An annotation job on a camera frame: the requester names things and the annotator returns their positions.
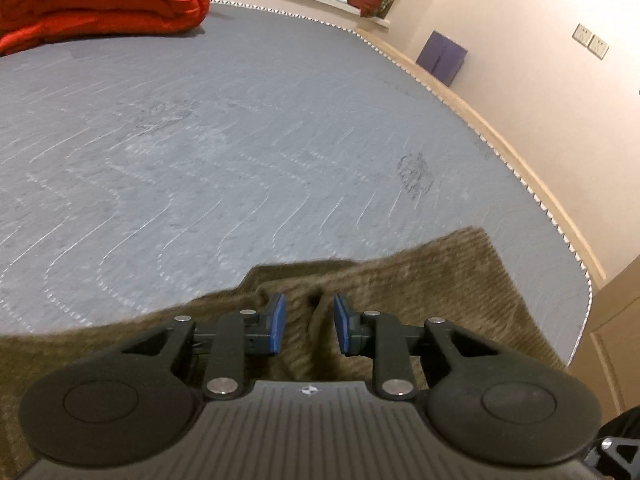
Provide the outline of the brown corduroy pants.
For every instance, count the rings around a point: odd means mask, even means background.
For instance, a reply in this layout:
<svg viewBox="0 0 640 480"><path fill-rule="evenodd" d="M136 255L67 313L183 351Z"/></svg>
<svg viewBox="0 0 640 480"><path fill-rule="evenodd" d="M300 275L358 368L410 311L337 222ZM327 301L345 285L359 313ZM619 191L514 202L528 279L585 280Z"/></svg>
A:
<svg viewBox="0 0 640 480"><path fill-rule="evenodd" d="M2 337L2 478L16 478L34 461L17 409L37 379L180 313L197 321L215 321L228 312L259 309L274 292L282 292L288 300L288 324L281 353L258 368L261 378L328 382L370 377L369 360L345 358L338 350L332 318L336 294L346 295L357 310L390 313L407 325L422 325L433 316L448 318L548 367L565 367L480 228L469 226L369 261L254 266L234 289L211 292L131 320L62 333Z"/></svg>

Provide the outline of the wooden cabinet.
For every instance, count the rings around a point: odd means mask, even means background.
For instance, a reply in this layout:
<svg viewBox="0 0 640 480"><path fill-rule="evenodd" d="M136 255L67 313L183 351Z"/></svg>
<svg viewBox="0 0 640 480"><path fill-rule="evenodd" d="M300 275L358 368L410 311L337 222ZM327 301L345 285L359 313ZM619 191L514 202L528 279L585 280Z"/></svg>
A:
<svg viewBox="0 0 640 480"><path fill-rule="evenodd" d="M596 395L604 422L639 404L638 260L594 296L587 326L568 370Z"/></svg>

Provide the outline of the grey quilted mattress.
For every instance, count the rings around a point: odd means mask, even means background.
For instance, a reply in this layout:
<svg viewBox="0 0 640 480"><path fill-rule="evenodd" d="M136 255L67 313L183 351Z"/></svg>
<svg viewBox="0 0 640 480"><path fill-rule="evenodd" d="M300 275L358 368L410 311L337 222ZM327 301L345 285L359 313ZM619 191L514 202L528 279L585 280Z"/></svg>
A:
<svg viewBox="0 0 640 480"><path fill-rule="evenodd" d="M570 360L592 286L480 127L345 29L217 3L171 37L1 61L1 329L101 325L259 263L378 258L479 226Z"/></svg>

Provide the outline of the wooden bed frame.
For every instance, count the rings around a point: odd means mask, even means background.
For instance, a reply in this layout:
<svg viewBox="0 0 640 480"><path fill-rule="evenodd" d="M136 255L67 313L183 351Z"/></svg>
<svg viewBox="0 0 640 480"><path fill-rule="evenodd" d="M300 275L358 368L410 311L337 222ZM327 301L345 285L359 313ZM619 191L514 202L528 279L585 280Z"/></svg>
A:
<svg viewBox="0 0 640 480"><path fill-rule="evenodd" d="M530 188L530 192L538 197L542 208L548 211L549 218L556 223L560 228L561 234L567 238L567 244L576 254L576 259L585 266L594 287L602 289L606 283L606 273L584 234L580 232L575 221L570 218L570 214L552 193L551 188L529 166L524 156L518 154L516 149L506 140L506 137L498 133L469 103L465 102L464 99L460 98L433 75L427 73L422 67L413 63L407 55L404 55L380 37L375 36L372 32L358 28L355 30L355 34L367 44L370 44L372 48L378 49L386 55L391 61L413 76L416 81L419 81L420 84L423 84L427 90L437 96L487 142L506 166L514 171L514 174L522 180L525 186Z"/></svg>

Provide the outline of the purple box by wall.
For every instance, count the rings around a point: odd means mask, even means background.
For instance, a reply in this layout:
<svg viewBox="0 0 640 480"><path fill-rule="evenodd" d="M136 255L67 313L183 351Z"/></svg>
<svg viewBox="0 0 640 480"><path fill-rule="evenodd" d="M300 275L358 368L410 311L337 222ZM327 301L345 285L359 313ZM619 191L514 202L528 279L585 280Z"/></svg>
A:
<svg viewBox="0 0 640 480"><path fill-rule="evenodd" d="M463 65L468 50L437 30L431 33L416 59L416 65L450 87Z"/></svg>

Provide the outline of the white wall switch plate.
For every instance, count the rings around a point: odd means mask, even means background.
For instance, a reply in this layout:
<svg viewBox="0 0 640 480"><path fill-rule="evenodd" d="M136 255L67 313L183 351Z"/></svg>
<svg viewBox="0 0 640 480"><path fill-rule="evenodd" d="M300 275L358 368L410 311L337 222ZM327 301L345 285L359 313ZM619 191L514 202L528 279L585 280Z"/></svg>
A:
<svg viewBox="0 0 640 480"><path fill-rule="evenodd" d="M573 32L572 38L587 48L599 60L603 60L610 47L602 38L595 35L590 29L582 24L578 24Z"/></svg>

